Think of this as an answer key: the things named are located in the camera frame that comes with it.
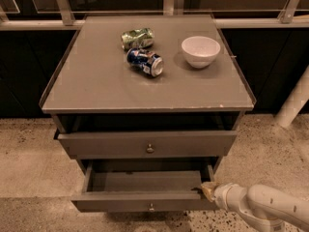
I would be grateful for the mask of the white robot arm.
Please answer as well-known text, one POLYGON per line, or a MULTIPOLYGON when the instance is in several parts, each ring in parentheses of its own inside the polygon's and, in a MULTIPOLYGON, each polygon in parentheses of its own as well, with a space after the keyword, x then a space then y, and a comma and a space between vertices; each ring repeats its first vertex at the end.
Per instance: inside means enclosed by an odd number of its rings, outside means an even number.
POLYGON ((279 189, 204 182, 201 190, 219 209, 238 214, 258 232, 284 232, 286 222, 309 232, 309 202, 279 189))

